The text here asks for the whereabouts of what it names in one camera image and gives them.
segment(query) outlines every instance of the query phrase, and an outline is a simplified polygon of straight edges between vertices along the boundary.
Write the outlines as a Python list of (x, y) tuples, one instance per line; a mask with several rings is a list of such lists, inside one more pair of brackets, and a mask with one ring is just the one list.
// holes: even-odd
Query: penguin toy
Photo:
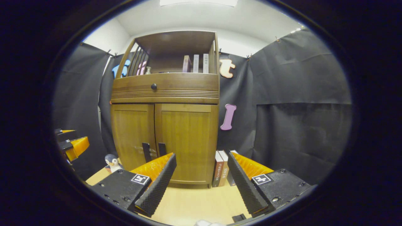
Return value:
[(106, 169), (109, 168), (111, 173), (118, 169), (124, 169), (123, 166), (117, 161), (117, 157), (112, 154), (107, 154), (105, 156), (105, 162), (108, 164)]

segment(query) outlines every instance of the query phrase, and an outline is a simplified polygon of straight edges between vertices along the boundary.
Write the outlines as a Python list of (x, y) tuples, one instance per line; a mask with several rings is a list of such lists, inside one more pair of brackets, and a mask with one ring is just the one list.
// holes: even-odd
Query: wooden cabinet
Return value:
[(155, 104), (157, 143), (176, 154), (171, 182), (210, 184), (218, 125), (217, 105)]
[(111, 107), (113, 139), (125, 170), (145, 164), (142, 143), (156, 150), (154, 105), (123, 104)]
[(112, 105), (113, 137), (124, 168), (132, 170), (145, 163), (143, 142), (158, 156), (158, 143), (165, 143), (166, 152), (175, 153), (178, 163), (172, 183), (211, 183), (217, 119), (217, 105)]
[[(160, 156), (159, 143), (176, 154), (172, 183), (211, 184), (218, 130), (219, 75), (215, 32), (172, 31), (135, 38), (127, 77), (113, 82), (112, 131), (126, 170), (145, 163), (142, 143)], [(208, 73), (202, 56), (209, 54)], [(200, 73), (182, 72), (184, 55), (200, 55)], [(151, 67), (144, 75), (142, 69)]]

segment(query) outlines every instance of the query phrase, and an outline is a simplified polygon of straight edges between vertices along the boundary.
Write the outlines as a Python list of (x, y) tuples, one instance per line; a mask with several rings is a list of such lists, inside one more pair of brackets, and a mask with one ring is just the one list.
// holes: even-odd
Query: white ceiling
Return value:
[(238, 0), (235, 7), (211, 3), (160, 6), (144, 1), (117, 17), (130, 36), (176, 27), (209, 27), (241, 33), (271, 43), (301, 25), (258, 0)]

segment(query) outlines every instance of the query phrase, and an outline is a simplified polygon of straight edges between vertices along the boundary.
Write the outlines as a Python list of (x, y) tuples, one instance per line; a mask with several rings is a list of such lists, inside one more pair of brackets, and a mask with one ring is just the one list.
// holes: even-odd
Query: small bottle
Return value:
[(151, 73), (151, 67), (147, 67), (147, 72), (145, 74), (150, 74)]

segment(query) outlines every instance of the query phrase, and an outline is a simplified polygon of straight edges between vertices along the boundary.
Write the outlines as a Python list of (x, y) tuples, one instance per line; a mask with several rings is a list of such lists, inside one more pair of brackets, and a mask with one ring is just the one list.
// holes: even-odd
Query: cabinet handle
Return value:
[(165, 143), (158, 143), (159, 146), (159, 155), (164, 156), (166, 155), (166, 145)]
[(150, 144), (142, 143), (142, 149), (144, 150), (145, 161), (146, 162), (151, 161), (152, 158), (151, 158), (151, 153), (150, 153)]

